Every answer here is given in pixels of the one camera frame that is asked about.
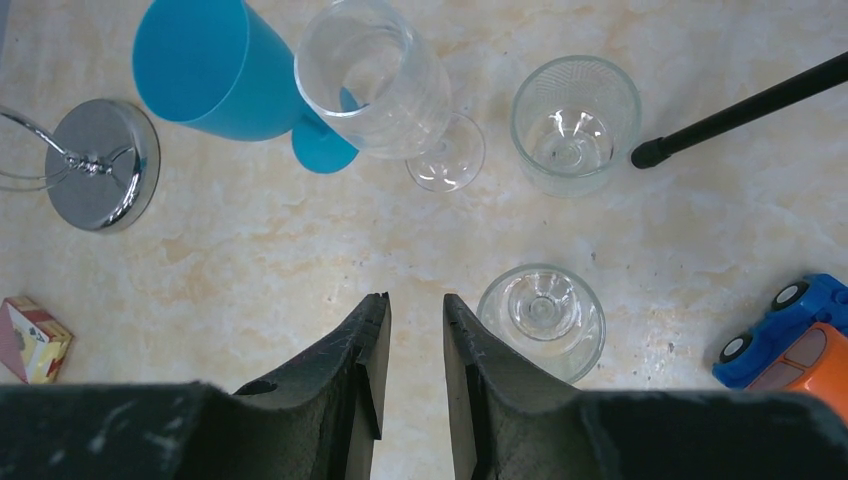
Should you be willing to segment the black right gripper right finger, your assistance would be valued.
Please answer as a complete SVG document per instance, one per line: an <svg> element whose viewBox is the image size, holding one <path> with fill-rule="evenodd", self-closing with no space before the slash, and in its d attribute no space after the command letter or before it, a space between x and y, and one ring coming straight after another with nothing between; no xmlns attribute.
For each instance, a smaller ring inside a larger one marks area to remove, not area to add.
<svg viewBox="0 0 848 480"><path fill-rule="evenodd" d="M847 429L793 393L581 390L443 300L459 479L843 479Z"/></svg>

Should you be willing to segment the chrome wine glass rack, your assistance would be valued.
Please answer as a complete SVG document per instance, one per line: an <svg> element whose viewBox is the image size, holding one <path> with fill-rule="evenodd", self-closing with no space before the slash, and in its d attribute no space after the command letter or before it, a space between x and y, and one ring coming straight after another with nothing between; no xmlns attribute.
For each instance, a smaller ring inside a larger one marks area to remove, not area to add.
<svg viewBox="0 0 848 480"><path fill-rule="evenodd" d="M7 106L1 116L45 142L40 176L1 172L3 192L45 191L56 213L86 232L112 234L145 212L155 193L161 151L155 127L138 106L98 98L67 113L54 131Z"/></svg>

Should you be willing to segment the clear patterned wine glass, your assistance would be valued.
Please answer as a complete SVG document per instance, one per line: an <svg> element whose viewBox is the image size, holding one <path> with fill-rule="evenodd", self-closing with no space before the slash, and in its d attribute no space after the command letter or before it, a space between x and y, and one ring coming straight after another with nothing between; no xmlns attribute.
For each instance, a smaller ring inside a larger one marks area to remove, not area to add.
<svg viewBox="0 0 848 480"><path fill-rule="evenodd" d="M579 197L601 188L630 153L642 105L631 77L591 55L551 60L518 88L510 134L520 168L542 192Z"/></svg>

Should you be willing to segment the blue plastic wine glass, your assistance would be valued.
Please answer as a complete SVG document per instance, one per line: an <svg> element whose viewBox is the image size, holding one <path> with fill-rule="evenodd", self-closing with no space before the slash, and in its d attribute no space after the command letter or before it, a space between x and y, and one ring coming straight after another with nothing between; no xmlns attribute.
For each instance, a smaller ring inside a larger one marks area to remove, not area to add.
<svg viewBox="0 0 848 480"><path fill-rule="evenodd" d="M358 154L306 104L293 53L245 1L153 2L132 70L143 103L166 121L236 141L290 133L296 159L319 174Z"/></svg>

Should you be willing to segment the clear tall wine glass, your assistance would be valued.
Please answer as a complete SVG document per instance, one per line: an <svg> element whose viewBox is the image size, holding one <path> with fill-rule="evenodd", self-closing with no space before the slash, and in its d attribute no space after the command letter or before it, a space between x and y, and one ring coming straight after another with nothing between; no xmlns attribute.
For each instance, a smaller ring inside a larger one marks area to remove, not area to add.
<svg viewBox="0 0 848 480"><path fill-rule="evenodd" d="M359 152L402 160L424 189L471 183L481 130L453 109L448 74L418 31L385 1L336 1L305 27L294 74L306 104Z"/></svg>

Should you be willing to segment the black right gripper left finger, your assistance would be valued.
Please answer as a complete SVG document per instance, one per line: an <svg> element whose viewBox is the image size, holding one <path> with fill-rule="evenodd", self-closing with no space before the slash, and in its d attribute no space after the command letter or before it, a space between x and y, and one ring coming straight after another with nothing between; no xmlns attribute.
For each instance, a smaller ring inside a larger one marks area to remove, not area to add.
<svg viewBox="0 0 848 480"><path fill-rule="evenodd" d="M391 303L229 393L203 383L1 390L5 479L366 479L382 436Z"/></svg>

